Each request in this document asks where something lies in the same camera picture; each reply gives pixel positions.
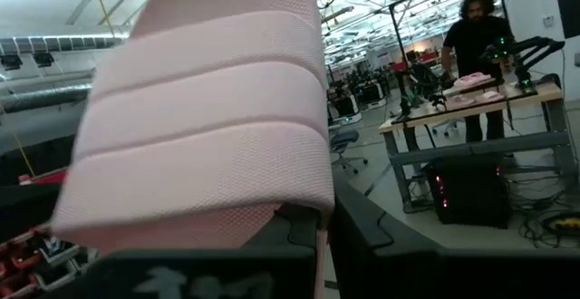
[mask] white ceiling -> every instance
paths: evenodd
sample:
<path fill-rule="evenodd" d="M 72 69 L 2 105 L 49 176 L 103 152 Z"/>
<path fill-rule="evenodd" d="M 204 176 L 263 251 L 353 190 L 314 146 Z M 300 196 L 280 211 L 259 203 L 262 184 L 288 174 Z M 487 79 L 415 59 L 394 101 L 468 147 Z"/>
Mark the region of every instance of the white ceiling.
<path fill-rule="evenodd" d="M 147 0 L 102 0 L 116 36 L 126 35 Z M 392 20 L 386 7 L 392 0 L 334 0 L 321 10 L 321 17 L 351 7 L 323 24 L 326 59 L 335 55 L 356 56 L 370 49 L 396 46 Z M 412 43 L 443 33 L 458 18 L 461 0 L 413 0 L 397 7 L 401 36 Z M 370 12 L 382 9 L 381 14 Z M 37 35 L 108 34 L 99 0 L 0 0 L 0 37 Z"/>

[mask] black t-shirt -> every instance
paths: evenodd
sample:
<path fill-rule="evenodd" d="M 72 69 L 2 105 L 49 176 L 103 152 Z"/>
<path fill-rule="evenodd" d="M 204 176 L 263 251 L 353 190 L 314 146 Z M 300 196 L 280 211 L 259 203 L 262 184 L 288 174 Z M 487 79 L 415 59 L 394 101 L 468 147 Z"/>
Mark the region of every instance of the black t-shirt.
<path fill-rule="evenodd" d="M 506 19 L 488 16 L 477 23 L 463 19 L 449 29 L 443 46 L 455 48 L 459 77 L 474 72 L 500 76 L 501 68 L 498 64 L 479 59 L 486 47 L 499 37 L 513 37 Z"/>

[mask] curly hair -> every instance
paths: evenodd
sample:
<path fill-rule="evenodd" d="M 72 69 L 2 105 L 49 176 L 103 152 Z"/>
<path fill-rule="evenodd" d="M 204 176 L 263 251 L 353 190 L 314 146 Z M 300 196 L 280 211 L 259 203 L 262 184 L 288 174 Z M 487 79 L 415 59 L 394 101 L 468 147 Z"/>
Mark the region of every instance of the curly hair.
<path fill-rule="evenodd" d="M 494 0 L 463 0 L 463 3 L 461 4 L 461 10 L 459 12 L 461 18 L 468 19 L 469 5 L 473 4 L 474 2 L 481 3 L 481 6 L 483 7 L 484 10 L 484 14 L 491 14 L 494 12 L 494 10 L 496 10 Z"/>

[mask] workbench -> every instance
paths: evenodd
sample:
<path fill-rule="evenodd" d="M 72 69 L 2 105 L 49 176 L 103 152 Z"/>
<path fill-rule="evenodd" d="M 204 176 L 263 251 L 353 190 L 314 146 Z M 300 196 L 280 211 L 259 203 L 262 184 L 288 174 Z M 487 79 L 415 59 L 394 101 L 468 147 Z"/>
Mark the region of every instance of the workbench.
<path fill-rule="evenodd" d="M 522 92 L 515 87 L 514 83 L 490 87 L 487 90 L 463 94 L 466 97 L 475 97 L 484 91 L 499 91 L 509 101 L 498 101 L 489 104 L 472 104 L 461 110 L 444 111 L 435 108 L 430 102 L 423 103 L 419 108 L 412 109 L 409 119 L 404 123 L 389 119 L 379 127 L 380 133 L 385 139 L 387 152 L 392 164 L 392 169 L 401 192 L 401 199 L 405 211 L 412 210 L 410 184 L 415 178 L 408 178 L 403 170 L 404 166 L 412 165 L 415 173 L 420 173 L 421 164 L 434 159 L 468 156 L 486 153 L 519 152 L 528 150 L 553 149 L 556 159 L 556 168 L 561 176 L 569 176 L 568 182 L 576 183 L 577 166 L 573 154 L 570 135 L 566 126 L 566 112 L 564 108 L 563 94 L 560 88 L 553 82 L 539 84 L 536 87 L 537 94 L 522 97 Z M 500 140 L 484 140 L 475 143 L 465 143 L 453 146 L 439 147 L 436 149 L 419 149 L 415 136 L 415 127 L 429 125 L 443 121 L 463 119 L 471 115 L 479 115 L 491 111 L 500 111 L 527 105 L 542 105 L 546 121 L 546 131 L 527 134 L 516 137 L 508 137 Z M 403 131 L 409 151 L 400 152 L 395 141 L 394 132 Z"/>

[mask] concrete floor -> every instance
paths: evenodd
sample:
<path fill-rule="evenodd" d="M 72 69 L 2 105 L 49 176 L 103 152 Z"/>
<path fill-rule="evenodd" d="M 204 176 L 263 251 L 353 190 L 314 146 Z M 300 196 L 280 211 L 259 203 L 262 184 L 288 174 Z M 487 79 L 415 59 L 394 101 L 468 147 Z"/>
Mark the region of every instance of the concrete floor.
<path fill-rule="evenodd" d="M 409 227 L 414 228 L 443 246 L 452 248 L 533 249 L 533 243 L 520 236 L 517 232 L 521 226 L 522 217 L 514 216 L 510 228 L 502 230 L 492 227 L 442 225 L 433 211 L 412 215 L 403 213 L 401 197 L 387 157 L 384 140 L 378 131 L 378 127 L 385 121 L 385 117 L 389 116 L 389 111 L 396 111 L 398 108 L 399 96 L 398 93 L 394 92 L 389 99 L 387 107 L 364 112 L 361 121 L 340 129 L 340 132 L 358 130 L 360 133 L 359 140 L 349 147 L 344 156 L 365 157 L 369 160 L 367 166 L 364 166 L 361 162 L 354 163 L 360 171 L 358 175 L 338 167 L 340 173 L 347 176 L 351 185 L 362 193 L 370 192 L 368 197 L 378 206 Z M 567 103 L 566 109 L 569 120 L 573 124 L 572 135 L 575 143 L 580 143 L 580 124 L 574 124 L 574 121 L 580 120 L 580 102 Z M 513 130 L 506 123 L 507 137 L 540 132 L 546 129 L 539 106 L 514 109 L 513 120 Z M 481 118 L 481 123 L 485 135 L 485 117 Z M 431 148 L 427 131 L 424 128 L 417 128 L 416 132 L 420 147 L 422 149 Z M 447 138 L 442 135 L 442 132 L 434 137 L 438 147 L 460 144 L 464 142 L 464 139 L 465 125 L 462 123 L 459 124 L 458 130 L 451 132 Z M 406 150 L 402 133 L 397 136 L 397 141 L 401 151 Z M 551 150 L 517 153 L 516 162 L 519 165 L 553 165 Z M 519 175 L 518 178 L 530 179 L 538 178 L 538 176 L 541 177 L 544 174 Z M 516 194 L 522 198 L 544 198 L 554 195 L 561 191 L 562 188 L 557 179 L 541 180 L 516 189 Z M 330 250 L 327 253 L 325 280 L 335 281 Z M 326 298 L 339 298 L 338 291 L 326 289 Z"/>

